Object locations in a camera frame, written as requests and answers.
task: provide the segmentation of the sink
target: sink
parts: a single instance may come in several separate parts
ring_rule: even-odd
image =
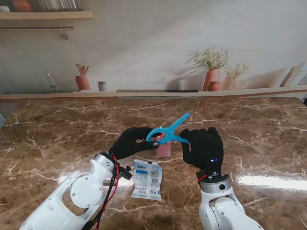
[[[68,93],[73,91],[48,91],[48,92],[6,92],[3,95],[7,94],[54,94],[54,93]]]

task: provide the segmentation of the faucet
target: faucet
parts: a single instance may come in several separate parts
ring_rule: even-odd
[[[50,88],[53,88],[54,91],[57,91],[57,92],[58,92],[59,89],[57,88],[57,85],[56,85],[56,83],[54,82],[54,80],[53,80],[53,78],[52,78],[52,76],[51,76],[50,73],[47,74],[47,78],[51,78],[52,83],[53,83],[53,85],[49,85],[49,87],[50,87]]]

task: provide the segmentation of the wall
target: wall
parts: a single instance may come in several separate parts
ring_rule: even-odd
[[[83,0],[94,19],[1,22],[7,26],[74,26],[59,32],[0,31],[0,92],[76,90],[69,68],[90,66],[88,79],[108,89],[201,89],[190,50],[217,46],[232,62],[251,62],[241,79],[307,60],[306,0]]]

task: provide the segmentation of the blue clip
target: blue clip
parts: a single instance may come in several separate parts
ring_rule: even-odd
[[[170,127],[168,128],[155,128],[154,130],[152,130],[147,138],[146,138],[146,141],[151,141],[151,137],[153,134],[156,134],[156,133],[164,133],[165,134],[165,137],[162,139],[162,140],[159,140],[159,144],[160,145],[164,145],[165,143],[167,143],[168,141],[170,140],[174,140],[174,141],[180,141],[180,142],[184,142],[184,143],[190,143],[188,142],[188,140],[184,139],[184,138],[181,138],[181,137],[178,137],[174,134],[174,131],[176,130],[176,128],[182,123],[184,122],[184,120],[189,117],[190,114],[189,113],[186,113],[184,114],[181,118],[179,118],[177,121],[175,121]]]

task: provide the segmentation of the wooden utensil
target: wooden utensil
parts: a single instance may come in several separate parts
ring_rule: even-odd
[[[81,72],[81,75],[84,76],[85,66],[82,66],[82,67],[81,67],[81,71],[82,71],[82,72]]]
[[[88,67],[86,67],[85,72],[84,72],[84,75],[86,74],[87,70],[88,70]]]
[[[79,64],[77,64],[77,69],[78,69],[78,71],[80,72],[80,74],[82,75],[81,66],[80,66]]]

